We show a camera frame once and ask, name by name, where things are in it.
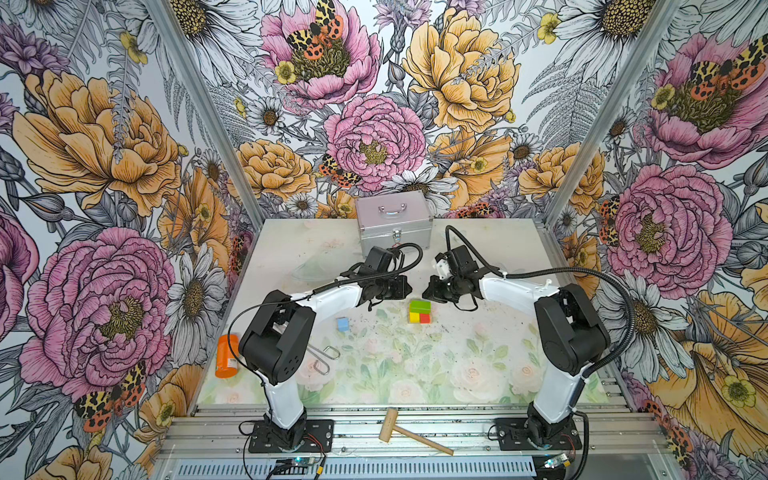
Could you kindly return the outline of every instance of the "wooden mallet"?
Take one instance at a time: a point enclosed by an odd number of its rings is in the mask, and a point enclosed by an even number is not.
[[[410,437],[417,442],[421,442],[424,445],[428,445],[434,449],[438,449],[440,452],[447,453],[448,455],[453,455],[453,450],[449,449],[448,447],[444,447],[440,445],[439,443],[434,443],[432,440],[425,439],[424,437],[420,435],[416,435],[413,432],[409,432],[406,429],[401,429],[397,425],[395,425],[395,422],[397,421],[397,410],[395,409],[387,409],[386,411],[386,417],[384,417],[384,423],[382,424],[382,432],[379,433],[379,440],[382,442],[389,443],[389,439],[392,438],[392,430],[395,432],[400,432],[406,437]]]

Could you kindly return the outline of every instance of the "table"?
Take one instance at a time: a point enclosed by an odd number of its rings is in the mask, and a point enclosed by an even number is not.
[[[435,219],[424,260],[407,273],[413,287],[408,299],[385,301],[370,312],[363,305],[339,313],[349,318],[350,330],[345,333],[338,331],[335,319],[316,323],[310,344],[320,349],[331,346],[341,356],[327,360],[330,371],[321,375],[313,365],[315,357],[305,355],[296,380],[306,406],[524,405],[534,398],[546,364],[534,318],[481,300],[475,312],[433,302],[431,324],[408,321],[409,301],[420,298],[435,272],[435,255],[445,251],[448,224],[467,236],[490,263],[509,272],[551,266],[533,220]],[[459,243],[454,237],[452,245]],[[342,261],[338,272],[362,259],[356,220],[267,220],[243,272],[227,326],[271,290],[297,293],[324,284],[296,280],[291,271],[329,255]],[[414,256],[409,254],[406,263]],[[551,280],[558,283],[555,277]],[[249,313],[240,317],[232,332],[240,336],[251,319]],[[607,401],[601,382],[592,376],[580,402]],[[197,398],[201,407],[264,403],[259,379],[242,368],[230,379],[218,379],[209,366]]]

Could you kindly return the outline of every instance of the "tabletop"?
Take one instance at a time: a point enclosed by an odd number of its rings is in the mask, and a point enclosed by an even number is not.
[[[449,224],[488,262],[510,273],[551,266],[532,220],[435,219],[430,248],[407,273],[413,288],[407,299],[387,300],[371,311],[367,304],[361,305],[315,324],[310,345],[320,350],[332,347],[328,352],[335,356],[338,351],[340,356],[335,360],[321,356],[329,367],[326,375],[320,373],[325,367],[315,364],[315,356],[304,356],[295,377],[306,406],[497,405],[533,400],[547,364],[535,318],[500,303],[479,300],[475,312],[432,302],[432,323],[409,322],[410,300],[421,298],[429,277],[435,274],[433,259],[445,251],[445,226]],[[459,244],[453,237],[452,246]],[[406,263],[414,258],[415,253],[409,253]],[[356,220],[267,220],[243,273],[227,326],[272,290],[288,294],[311,290],[360,260]],[[328,271],[336,273],[323,279]],[[554,276],[551,280],[558,283]],[[467,307],[472,303],[462,304]],[[338,317],[349,319],[348,331],[339,331]],[[241,316],[232,333],[240,337],[252,318],[250,313]],[[265,403],[253,373],[240,368],[235,376],[219,379],[214,375],[215,359],[213,364],[207,369],[198,405]],[[581,402],[606,401],[601,383],[593,376]]]

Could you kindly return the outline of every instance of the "case handle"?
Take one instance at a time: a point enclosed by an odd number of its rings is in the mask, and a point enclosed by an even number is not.
[[[395,212],[388,212],[388,211],[386,211],[386,209],[382,205],[381,207],[379,207],[379,214],[381,214],[381,215],[383,215],[385,217],[394,217],[395,215],[400,215],[401,213],[406,211],[407,206],[408,206],[408,204],[400,204],[400,210],[397,210]]]

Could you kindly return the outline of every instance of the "toy block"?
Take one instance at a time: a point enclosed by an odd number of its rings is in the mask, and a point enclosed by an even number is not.
[[[432,304],[425,300],[411,300],[409,311],[413,313],[432,313]]]

